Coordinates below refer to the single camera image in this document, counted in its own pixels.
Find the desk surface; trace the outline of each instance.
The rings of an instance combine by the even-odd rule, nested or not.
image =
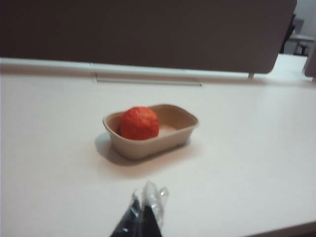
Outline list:
[[[300,34],[292,34],[289,38],[291,41],[304,41],[304,42],[314,42],[315,37],[313,36],[306,36]]]
[[[108,236],[147,180],[170,191],[166,237],[315,222],[316,86],[301,74],[305,60],[280,55],[253,81],[187,71],[199,87],[96,83],[89,64],[46,72],[2,59],[1,236]],[[199,118],[189,144],[143,162],[120,157],[103,116],[160,103]]]

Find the dark partition panel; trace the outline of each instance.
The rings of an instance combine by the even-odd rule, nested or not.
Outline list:
[[[6,1],[0,56],[267,73],[295,0]]]

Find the white desk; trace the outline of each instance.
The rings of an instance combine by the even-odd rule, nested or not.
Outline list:
[[[169,188],[166,237],[315,222],[316,87],[305,60],[280,55],[254,81],[188,71],[198,87],[96,83],[89,64],[27,71],[1,59],[1,236],[109,236],[147,180]],[[160,103],[199,118],[189,145],[138,163],[117,155],[102,117]]]
[[[292,34],[290,38],[288,39],[289,41],[296,41],[296,42],[315,42],[315,37],[313,36],[306,36],[306,35],[300,35],[300,34]]]

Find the rectangular container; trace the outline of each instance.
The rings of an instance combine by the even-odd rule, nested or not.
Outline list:
[[[184,144],[193,129],[198,126],[198,119],[180,107],[162,104],[149,108],[157,114],[160,127],[157,137],[146,140],[131,140],[120,136],[120,118],[124,112],[103,118],[103,124],[110,133],[113,147],[126,158],[142,159]]]

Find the clear plastic wrap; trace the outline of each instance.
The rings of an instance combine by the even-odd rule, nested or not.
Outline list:
[[[161,237],[168,196],[167,188],[158,191],[156,185],[148,181],[143,188],[142,205],[133,193],[131,203],[111,237]]]

